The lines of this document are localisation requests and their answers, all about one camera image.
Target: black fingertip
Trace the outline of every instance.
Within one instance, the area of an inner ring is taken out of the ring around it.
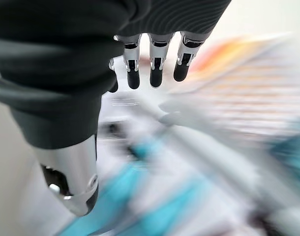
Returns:
[[[173,74],[174,79],[178,82],[183,81],[187,76],[188,69],[189,66],[187,66],[186,64],[179,65],[176,63]]]
[[[162,72],[159,68],[151,70],[150,72],[150,84],[152,87],[157,88],[162,83]]]
[[[131,70],[127,72],[128,85],[131,89],[137,89],[140,84],[139,71]]]
[[[116,92],[119,89],[119,84],[117,82],[117,80],[115,81],[115,84],[113,85],[113,87],[109,90],[109,92]]]

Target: robotic hand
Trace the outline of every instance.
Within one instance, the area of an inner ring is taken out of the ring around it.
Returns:
[[[140,36],[148,33],[156,88],[180,31],[174,78],[182,81],[229,2],[0,0],[0,102],[10,106],[49,189],[71,212],[88,214],[97,200],[101,96],[118,87],[112,58],[123,54],[136,89]]]

